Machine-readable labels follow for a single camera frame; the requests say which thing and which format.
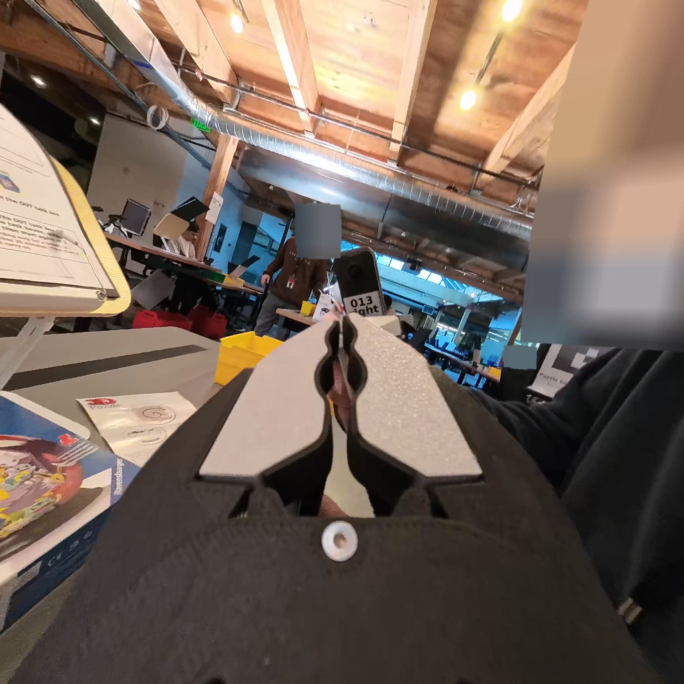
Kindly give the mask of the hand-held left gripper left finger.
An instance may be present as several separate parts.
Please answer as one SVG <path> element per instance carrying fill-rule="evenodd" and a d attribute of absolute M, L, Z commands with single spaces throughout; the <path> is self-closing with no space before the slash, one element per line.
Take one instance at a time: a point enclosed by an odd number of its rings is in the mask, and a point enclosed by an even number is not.
<path fill-rule="evenodd" d="M 285 507 L 304 516 L 319 513 L 334 455 L 328 392 L 339 335 L 338 319 L 323 320 L 245 375 L 200 478 L 269 488 Z"/>

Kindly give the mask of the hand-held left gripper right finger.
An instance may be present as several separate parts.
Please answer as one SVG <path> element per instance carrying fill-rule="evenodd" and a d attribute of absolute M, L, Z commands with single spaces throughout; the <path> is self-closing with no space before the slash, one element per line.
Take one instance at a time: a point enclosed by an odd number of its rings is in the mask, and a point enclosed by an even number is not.
<path fill-rule="evenodd" d="M 347 462 L 376 517 L 406 492 L 481 483 L 483 470 L 425 358 L 372 319 L 343 318 Z"/>

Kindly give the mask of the person's right forearm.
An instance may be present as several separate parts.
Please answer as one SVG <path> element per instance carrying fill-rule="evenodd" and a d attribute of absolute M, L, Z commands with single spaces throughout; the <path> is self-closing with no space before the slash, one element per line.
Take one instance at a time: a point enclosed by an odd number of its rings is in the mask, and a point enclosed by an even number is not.
<path fill-rule="evenodd" d="M 683 353 L 615 349 L 546 404 L 468 394 L 524 447 L 568 508 L 616 507 L 649 494 L 683 502 Z"/>

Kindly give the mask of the white puzzle instruction leaflet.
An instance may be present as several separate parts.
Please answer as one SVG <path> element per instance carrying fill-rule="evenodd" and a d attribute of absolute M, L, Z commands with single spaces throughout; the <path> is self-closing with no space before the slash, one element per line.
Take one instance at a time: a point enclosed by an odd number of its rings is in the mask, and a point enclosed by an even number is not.
<path fill-rule="evenodd" d="M 196 411 L 178 392 L 78 399 L 116 456 L 142 468 Z"/>

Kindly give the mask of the blue puzzle box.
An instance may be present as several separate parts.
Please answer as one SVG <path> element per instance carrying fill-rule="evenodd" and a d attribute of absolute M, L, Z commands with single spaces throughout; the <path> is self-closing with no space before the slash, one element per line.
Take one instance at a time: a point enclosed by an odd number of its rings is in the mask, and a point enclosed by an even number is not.
<path fill-rule="evenodd" d="M 1 631 L 83 566 L 140 471 L 89 436 L 1 392 Z"/>

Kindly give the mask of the person's right hand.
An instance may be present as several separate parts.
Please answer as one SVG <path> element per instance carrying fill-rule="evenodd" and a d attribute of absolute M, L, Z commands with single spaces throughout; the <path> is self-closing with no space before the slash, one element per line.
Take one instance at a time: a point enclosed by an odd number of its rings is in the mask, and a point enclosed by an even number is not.
<path fill-rule="evenodd" d="M 328 392 L 328 398 L 334 408 L 337 423 L 344 432 L 347 432 L 351 400 L 345 379 L 345 375 L 339 364 L 333 367 L 333 385 Z"/>

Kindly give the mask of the large yellow plastic bin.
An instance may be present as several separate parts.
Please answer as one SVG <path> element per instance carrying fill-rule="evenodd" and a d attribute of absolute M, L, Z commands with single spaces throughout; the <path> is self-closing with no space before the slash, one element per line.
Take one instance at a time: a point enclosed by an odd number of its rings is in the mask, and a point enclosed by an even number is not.
<path fill-rule="evenodd" d="M 283 342 L 275 338 L 256 336 L 253 331 L 222 338 L 214 382 L 227 385 L 245 369 L 254 368 L 281 344 Z"/>

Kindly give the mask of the red plastic bins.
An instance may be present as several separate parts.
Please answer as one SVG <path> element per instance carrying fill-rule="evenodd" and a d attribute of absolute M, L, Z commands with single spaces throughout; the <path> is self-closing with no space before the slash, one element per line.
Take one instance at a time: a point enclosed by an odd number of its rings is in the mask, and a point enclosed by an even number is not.
<path fill-rule="evenodd" d="M 133 329 L 179 328 L 202 337 L 218 339 L 225 336 L 228 321 L 204 305 L 191 309 L 188 315 L 167 311 L 140 311 L 133 319 Z"/>

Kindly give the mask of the black and white sign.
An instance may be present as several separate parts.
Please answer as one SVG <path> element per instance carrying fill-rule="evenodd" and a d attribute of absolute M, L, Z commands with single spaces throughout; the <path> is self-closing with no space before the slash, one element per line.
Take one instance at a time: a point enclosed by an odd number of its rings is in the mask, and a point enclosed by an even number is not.
<path fill-rule="evenodd" d="M 609 352 L 611 347 L 552 344 L 528 390 L 552 399 L 586 364 Z"/>

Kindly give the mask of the wooden work table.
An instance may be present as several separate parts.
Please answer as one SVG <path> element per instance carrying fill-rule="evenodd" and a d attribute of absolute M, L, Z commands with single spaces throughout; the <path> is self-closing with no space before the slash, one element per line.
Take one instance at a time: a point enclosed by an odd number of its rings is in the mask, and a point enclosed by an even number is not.
<path fill-rule="evenodd" d="M 117 235 L 104 234 L 104 237 L 110 245 L 117 245 L 121 248 L 121 258 L 119 265 L 124 269 L 127 259 L 133 252 L 140 252 L 145 254 L 145 262 L 152 267 L 159 267 L 161 269 L 175 269 L 177 271 L 187 272 L 188 275 L 195 279 L 206 281 L 210 286 L 229 291 L 246 294 L 249 296 L 261 297 L 265 294 L 264 289 L 250 285 L 248 283 L 238 283 L 236 280 L 227 280 L 227 275 L 217 268 L 211 267 L 200 261 L 186 259 L 183 256 L 159 250 L 153 246 L 139 244 L 131 239 L 120 237 Z"/>

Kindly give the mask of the black and white panel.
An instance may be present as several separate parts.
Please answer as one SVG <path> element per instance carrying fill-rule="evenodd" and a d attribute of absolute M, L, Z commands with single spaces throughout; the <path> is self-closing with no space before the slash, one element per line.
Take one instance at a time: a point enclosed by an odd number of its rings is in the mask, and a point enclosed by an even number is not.
<path fill-rule="evenodd" d="M 171 210 L 154 227 L 152 234 L 166 239 L 178 239 L 189 228 L 190 223 L 204 215 L 209 206 L 196 197 L 182 202 Z"/>

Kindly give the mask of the computer monitor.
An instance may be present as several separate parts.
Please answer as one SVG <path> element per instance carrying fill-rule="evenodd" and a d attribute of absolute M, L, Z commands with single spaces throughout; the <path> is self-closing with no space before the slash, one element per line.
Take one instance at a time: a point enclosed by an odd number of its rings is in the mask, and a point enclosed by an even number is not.
<path fill-rule="evenodd" d="M 120 223 L 126 234 L 139 237 L 144 234 L 152 211 L 143 204 L 128 198 L 121 214 Z"/>

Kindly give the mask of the person's dark jacket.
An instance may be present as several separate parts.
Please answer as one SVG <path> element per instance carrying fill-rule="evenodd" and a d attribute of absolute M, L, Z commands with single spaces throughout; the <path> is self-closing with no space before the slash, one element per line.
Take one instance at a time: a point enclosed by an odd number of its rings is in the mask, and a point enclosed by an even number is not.
<path fill-rule="evenodd" d="M 683 682 L 683 429 L 619 431 L 581 453 L 573 431 L 561 502 L 614 607 L 667 683 Z"/>

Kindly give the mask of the instruction sheet on document stand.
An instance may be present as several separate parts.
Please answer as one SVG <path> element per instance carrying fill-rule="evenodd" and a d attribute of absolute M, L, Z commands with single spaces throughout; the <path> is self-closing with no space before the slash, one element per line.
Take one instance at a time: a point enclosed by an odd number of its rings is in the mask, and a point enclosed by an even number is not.
<path fill-rule="evenodd" d="M 1 353 L 1 388 L 56 318 L 113 317 L 131 291 L 79 184 L 1 107 L 1 317 L 28 321 Z"/>

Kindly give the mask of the silver air duct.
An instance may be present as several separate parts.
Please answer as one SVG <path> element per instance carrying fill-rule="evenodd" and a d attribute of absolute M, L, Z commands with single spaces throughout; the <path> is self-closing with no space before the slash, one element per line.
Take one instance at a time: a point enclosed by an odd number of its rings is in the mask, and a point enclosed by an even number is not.
<path fill-rule="evenodd" d="M 240 117 L 212 106 L 186 88 L 170 98 L 203 124 L 260 150 L 427 207 L 437 214 L 440 223 L 457 227 L 450 233 L 447 227 L 438 227 L 435 240 L 441 239 L 449 247 L 509 269 L 526 270 L 532 224 L 524 219 L 398 168 L 347 155 L 332 146 L 299 138 L 293 133 L 278 132 L 264 124 L 244 123 Z"/>

